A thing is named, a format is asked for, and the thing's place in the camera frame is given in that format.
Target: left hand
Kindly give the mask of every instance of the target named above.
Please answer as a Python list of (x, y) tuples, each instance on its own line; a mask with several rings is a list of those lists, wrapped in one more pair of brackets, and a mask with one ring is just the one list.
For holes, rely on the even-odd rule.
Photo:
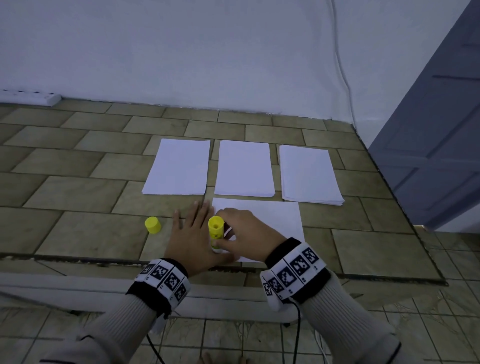
[(175, 259), (182, 264), (189, 277), (234, 260), (233, 254), (214, 253), (212, 250), (208, 219), (213, 216), (214, 210), (208, 200), (205, 200), (200, 210), (198, 205), (199, 202), (195, 201), (190, 207), (183, 228), (180, 227), (180, 212), (175, 211), (172, 235), (164, 254), (164, 258)]

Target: glue stick cap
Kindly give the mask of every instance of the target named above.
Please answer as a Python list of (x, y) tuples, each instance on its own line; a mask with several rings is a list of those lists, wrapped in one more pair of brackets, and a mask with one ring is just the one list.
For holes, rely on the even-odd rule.
[(225, 222), (220, 216), (212, 216), (208, 220), (208, 231), (212, 239), (223, 239), (223, 224)]
[(162, 230), (162, 225), (160, 225), (160, 221), (158, 221), (155, 216), (150, 216), (147, 220), (145, 220), (145, 227), (150, 234), (156, 234)]

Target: yellow glue stick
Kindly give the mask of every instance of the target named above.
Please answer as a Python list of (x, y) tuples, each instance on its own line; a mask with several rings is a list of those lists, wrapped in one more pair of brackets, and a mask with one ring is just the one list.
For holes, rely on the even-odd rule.
[(212, 216), (208, 220), (208, 232), (210, 233), (210, 245), (214, 252), (219, 253), (220, 248), (215, 246), (214, 241), (217, 239), (223, 239), (223, 224), (225, 222), (220, 216)]
[(150, 234), (156, 234), (162, 230), (162, 225), (160, 225), (160, 221), (158, 221), (155, 216), (150, 216), (147, 220), (145, 220), (145, 227)]

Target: white paper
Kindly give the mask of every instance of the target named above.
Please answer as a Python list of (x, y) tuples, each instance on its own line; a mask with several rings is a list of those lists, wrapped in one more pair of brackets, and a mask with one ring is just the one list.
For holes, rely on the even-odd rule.
[[(286, 238), (293, 237), (302, 243), (305, 242), (298, 202), (234, 200), (215, 197), (212, 200), (212, 206), (215, 212), (227, 207), (250, 210), (259, 220)], [(238, 262), (256, 261), (241, 257)]]
[(328, 150), (280, 146), (284, 200), (342, 205)]
[(268, 143), (222, 140), (215, 194), (259, 197), (275, 195)]
[(210, 141), (160, 141), (143, 194), (204, 194), (207, 187)]

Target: gray door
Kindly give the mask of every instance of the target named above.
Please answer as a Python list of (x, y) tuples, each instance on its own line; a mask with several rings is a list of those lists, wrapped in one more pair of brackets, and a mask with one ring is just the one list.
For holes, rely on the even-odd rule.
[(480, 0), (472, 0), (369, 148), (413, 224), (480, 201)]

